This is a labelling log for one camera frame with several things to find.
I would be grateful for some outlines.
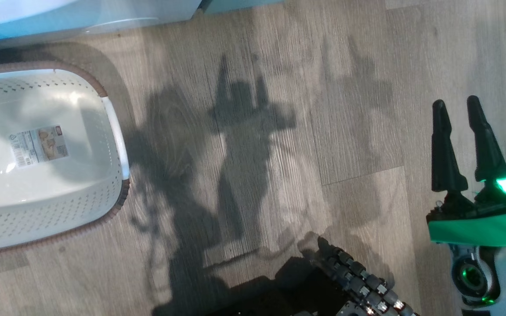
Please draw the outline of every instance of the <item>white plastic laundry basket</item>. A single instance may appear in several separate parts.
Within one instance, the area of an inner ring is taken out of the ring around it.
[[[103,224],[128,188],[119,122],[93,76],[58,62],[0,65],[0,251]]]

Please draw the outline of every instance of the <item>wood laminate flooring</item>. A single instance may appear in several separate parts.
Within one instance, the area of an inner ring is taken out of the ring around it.
[[[471,196],[468,95],[506,155],[506,1],[290,0],[0,50],[29,60],[103,84],[133,186],[106,226],[0,255],[0,315],[205,314],[259,293],[318,235],[420,314],[459,314],[425,221],[442,198],[430,109],[448,106]]]

